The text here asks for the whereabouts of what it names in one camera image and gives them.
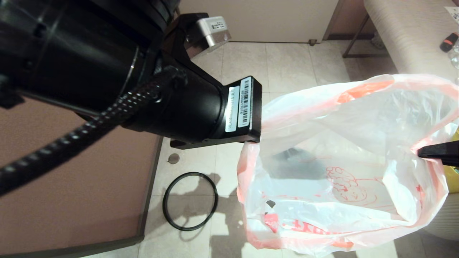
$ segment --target beige floor tile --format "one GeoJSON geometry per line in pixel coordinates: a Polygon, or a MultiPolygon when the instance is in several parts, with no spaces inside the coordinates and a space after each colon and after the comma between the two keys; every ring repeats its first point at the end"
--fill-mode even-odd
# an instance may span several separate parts
{"type": "Polygon", "coordinates": [[[269,97],[271,98],[271,101],[275,100],[276,98],[283,96],[285,94],[288,94],[288,92],[270,92],[269,97]]]}
{"type": "Polygon", "coordinates": [[[419,234],[411,233],[377,247],[357,250],[359,258],[426,258],[419,234]]]}
{"type": "Polygon", "coordinates": [[[210,258],[281,258],[281,250],[257,250],[246,240],[237,196],[220,196],[212,217],[210,258]]]}
{"type": "Polygon", "coordinates": [[[271,96],[269,95],[269,92],[263,92],[261,95],[261,105],[264,106],[268,104],[271,101],[271,96]]]}
{"type": "MultiPolygon", "coordinates": [[[[174,179],[187,172],[200,172],[206,174],[212,180],[218,180],[218,178],[215,178],[216,146],[179,150],[171,148],[169,144],[170,139],[164,138],[153,184],[153,195],[163,195],[174,179]],[[168,162],[169,156],[173,153],[177,153],[180,157],[177,164],[168,162]]],[[[213,195],[209,183],[197,176],[179,181],[171,191],[171,194],[181,195],[185,193],[213,195]]]]}
{"type": "Polygon", "coordinates": [[[309,45],[267,43],[270,92],[293,92],[317,86],[309,45]]]}
{"type": "Polygon", "coordinates": [[[139,254],[140,244],[120,248],[108,252],[85,256],[83,258],[136,258],[139,254]]]}
{"type": "Polygon", "coordinates": [[[269,92],[265,43],[229,42],[223,47],[222,83],[227,85],[253,76],[269,92]]]}
{"type": "Polygon", "coordinates": [[[355,82],[365,80],[358,66],[358,58],[344,58],[343,61],[347,74],[349,75],[349,81],[355,82]]]}
{"type": "Polygon", "coordinates": [[[222,65],[223,65],[223,48],[224,45],[216,50],[202,56],[197,56],[191,61],[199,66],[202,70],[210,74],[219,82],[222,81],[222,65]]]}
{"type": "MultiPolygon", "coordinates": [[[[327,40],[327,42],[336,46],[340,53],[343,54],[349,46],[350,40],[327,40]]],[[[349,54],[387,54],[386,49],[377,49],[370,43],[370,40],[359,39],[355,41],[354,45],[349,51],[349,54]]]]}
{"type": "MultiPolygon", "coordinates": [[[[182,226],[203,221],[213,203],[212,196],[170,196],[169,212],[182,226]]],[[[162,196],[152,196],[147,217],[145,239],[139,258],[207,258],[211,223],[195,231],[180,231],[164,219],[162,196]]]]}
{"type": "Polygon", "coordinates": [[[237,187],[237,163],[244,144],[234,142],[217,145],[215,181],[219,195],[235,195],[237,187]]]}
{"type": "MultiPolygon", "coordinates": [[[[315,258],[315,256],[312,256],[312,255],[301,254],[301,253],[294,252],[292,250],[285,250],[285,249],[282,250],[282,257],[283,258],[315,258]]],[[[333,254],[329,254],[325,256],[324,258],[334,258],[334,256],[333,254]]]]}
{"type": "Polygon", "coordinates": [[[317,85],[350,81],[340,50],[328,41],[309,47],[317,85]]]}
{"type": "Polygon", "coordinates": [[[334,258],[358,258],[357,253],[355,251],[352,252],[343,252],[337,251],[332,253],[334,258]]]}
{"type": "Polygon", "coordinates": [[[357,62],[365,80],[376,75],[398,73],[390,57],[358,58],[357,62]]]}
{"type": "Polygon", "coordinates": [[[436,237],[424,230],[417,231],[421,237],[427,258],[458,258],[459,241],[436,237]]]}

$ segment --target plastic bag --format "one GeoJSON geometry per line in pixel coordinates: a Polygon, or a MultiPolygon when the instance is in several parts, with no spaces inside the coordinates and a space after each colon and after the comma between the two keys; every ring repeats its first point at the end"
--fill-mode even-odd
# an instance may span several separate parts
{"type": "Polygon", "coordinates": [[[281,96],[246,143],[237,195],[256,248],[325,256],[414,232],[446,195],[443,166],[417,157],[459,124],[459,89],[430,75],[381,75],[281,96]]]}

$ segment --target metal bracket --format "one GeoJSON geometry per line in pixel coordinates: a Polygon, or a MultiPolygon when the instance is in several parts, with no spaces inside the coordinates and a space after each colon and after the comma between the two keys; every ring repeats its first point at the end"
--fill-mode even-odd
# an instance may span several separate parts
{"type": "Polygon", "coordinates": [[[354,35],[354,38],[351,40],[349,45],[346,48],[346,51],[344,51],[343,58],[364,58],[364,57],[389,57],[389,54],[349,54],[351,51],[352,46],[354,45],[355,41],[357,40],[357,37],[362,33],[362,30],[364,29],[365,25],[367,24],[368,20],[370,19],[370,15],[365,15],[364,20],[360,24],[360,27],[358,28],[357,33],[354,35]]]}
{"type": "Polygon", "coordinates": [[[0,74],[0,107],[10,109],[21,103],[24,103],[24,99],[10,85],[9,78],[0,74]]]}

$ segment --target black cable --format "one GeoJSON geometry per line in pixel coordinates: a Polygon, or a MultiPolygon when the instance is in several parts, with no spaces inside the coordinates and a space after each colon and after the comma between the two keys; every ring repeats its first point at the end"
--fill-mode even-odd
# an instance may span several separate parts
{"type": "Polygon", "coordinates": [[[160,85],[173,79],[186,80],[184,72],[166,67],[147,83],[120,97],[104,112],[45,147],[0,168],[0,196],[25,185],[77,156],[135,114],[150,100],[158,98],[160,85]]]}
{"type": "Polygon", "coordinates": [[[166,190],[166,193],[164,194],[164,198],[162,199],[162,213],[164,214],[164,217],[166,218],[166,221],[169,222],[169,224],[171,224],[171,226],[173,226],[174,228],[178,229],[178,230],[181,230],[181,231],[193,231],[193,230],[196,230],[196,229],[199,229],[201,228],[202,226],[204,226],[207,221],[210,220],[210,218],[212,217],[212,215],[214,214],[215,210],[217,209],[217,205],[218,205],[218,193],[217,193],[217,187],[215,186],[215,184],[212,182],[212,180],[204,175],[203,173],[199,173],[199,172],[188,172],[188,173],[185,173],[179,177],[177,177],[174,181],[172,181],[172,183],[169,185],[169,187],[167,188],[166,190]],[[189,177],[189,176],[199,176],[199,177],[202,177],[204,178],[205,180],[207,180],[210,185],[212,186],[213,188],[213,194],[214,194],[214,199],[213,199],[213,207],[212,207],[212,210],[210,211],[209,215],[207,216],[207,218],[202,221],[200,224],[196,225],[196,226],[193,226],[193,227],[181,227],[179,225],[177,225],[171,218],[171,216],[169,215],[169,210],[168,210],[168,199],[169,199],[169,193],[170,191],[172,190],[172,188],[174,187],[174,185],[179,182],[180,180],[182,180],[183,178],[185,177],[189,177]]]}

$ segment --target sticker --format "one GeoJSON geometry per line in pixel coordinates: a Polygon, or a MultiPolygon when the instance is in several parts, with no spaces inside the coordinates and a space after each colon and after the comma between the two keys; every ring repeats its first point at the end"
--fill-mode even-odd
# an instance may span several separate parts
{"type": "Polygon", "coordinates": [[[212,22],[210,23],[210,27],[212,29],[221,29],[225,28],[225,23],[223,21],[218,21],[218,22],[212,22]]]}
{"type": "Polygon", "coordinates": [[[225,132],[236,131],[237,124],[237,108],[239,106],[239,86],[230,87],[228,93],[228,104],[226,105],[225,117],[225,132]]]}
{"type": "Polygon", "coordinates": [[[239,115],[237,127],[245,127],[250,124],[252,101],[252,78],[247,77],[241,81],[241,97],[239,99],[239,115]]]}

